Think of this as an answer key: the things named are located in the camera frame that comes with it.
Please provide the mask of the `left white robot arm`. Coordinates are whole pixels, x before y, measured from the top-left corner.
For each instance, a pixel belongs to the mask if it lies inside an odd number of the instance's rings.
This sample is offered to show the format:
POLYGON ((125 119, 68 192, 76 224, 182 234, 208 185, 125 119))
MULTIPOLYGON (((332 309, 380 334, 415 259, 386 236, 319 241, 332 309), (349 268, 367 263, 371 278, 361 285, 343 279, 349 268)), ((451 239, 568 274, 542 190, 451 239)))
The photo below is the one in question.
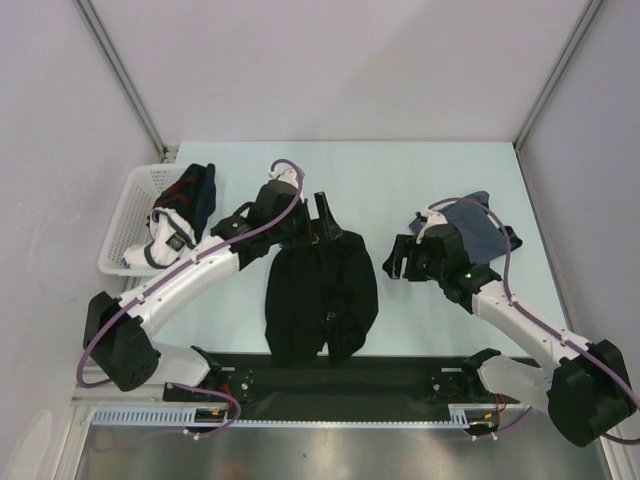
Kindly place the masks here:
POLYGON ((298 188, 270 180, 254 201, 220 220, 184 259, 117 298, 105 292, 94 296, 83 357, 122 392, 148 383, 182 384, 199 399, 214 397, 221 376, 212 358, 195 346, 157 343, 155 335, 197 295, 264 257, 272 246, 307 247, 339 238, 342 230, 325 194, 315 193, 314 200, 316 218, 298 188))

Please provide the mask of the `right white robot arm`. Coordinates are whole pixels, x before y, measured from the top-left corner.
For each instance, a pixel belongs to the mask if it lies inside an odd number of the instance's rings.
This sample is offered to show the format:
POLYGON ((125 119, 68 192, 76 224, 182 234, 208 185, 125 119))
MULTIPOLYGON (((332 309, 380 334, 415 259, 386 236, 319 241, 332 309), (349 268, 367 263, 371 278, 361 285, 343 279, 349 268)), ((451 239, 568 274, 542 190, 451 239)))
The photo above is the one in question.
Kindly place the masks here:
POLYGON ((436 282, 450 302, 493 325, 534 360, 527 365, 497 350, 478 352, 461 376, 469 399, 504 394, 547 414, 579 447, 638 411, 621 351, 608 340, 593 343, 528 312, 508 294, 504 278, 470 260, 456 227, 436 224, 418 235, 397 235, 383 269, 392 279, 436 282))

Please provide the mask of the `black tank top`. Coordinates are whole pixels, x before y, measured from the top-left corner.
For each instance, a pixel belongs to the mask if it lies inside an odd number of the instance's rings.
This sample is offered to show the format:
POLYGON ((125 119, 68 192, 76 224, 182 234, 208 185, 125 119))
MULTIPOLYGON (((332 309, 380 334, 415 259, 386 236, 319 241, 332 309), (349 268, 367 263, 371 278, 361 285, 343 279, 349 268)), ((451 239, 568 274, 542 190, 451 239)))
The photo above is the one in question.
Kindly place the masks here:
POLYGON ((337 367, 360 350, 379 312, 364 238, 283 249, 273 259, 265 298, 265 337, 273 363, 289 367, 328 349, 337 367))

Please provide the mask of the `blue printed tank top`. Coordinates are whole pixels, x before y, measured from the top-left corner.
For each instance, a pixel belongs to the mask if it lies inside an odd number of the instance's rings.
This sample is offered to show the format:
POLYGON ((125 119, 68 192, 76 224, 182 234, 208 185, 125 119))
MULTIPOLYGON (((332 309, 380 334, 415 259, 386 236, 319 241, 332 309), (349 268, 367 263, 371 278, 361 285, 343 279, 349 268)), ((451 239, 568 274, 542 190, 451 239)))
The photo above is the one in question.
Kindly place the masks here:
MULTIPOLYGON (((466 197, 489 208, 490 194, 487 191, 476 191, 466 197)), ((492 220, 488 212, 481 207, 456 201, 446 206, 438 207, 449 224, 454 225, 460 232, 469 259, 473 263, 489 264, 498 257, 506 255, 506 243, 502 231, 492 220)), ((413 234, 418 234, 425 221, 412 220, 408 228, 413 234)), ((510 225, 505 225, 509 236, 511 250, 523 245, 523 240, 510 225)))

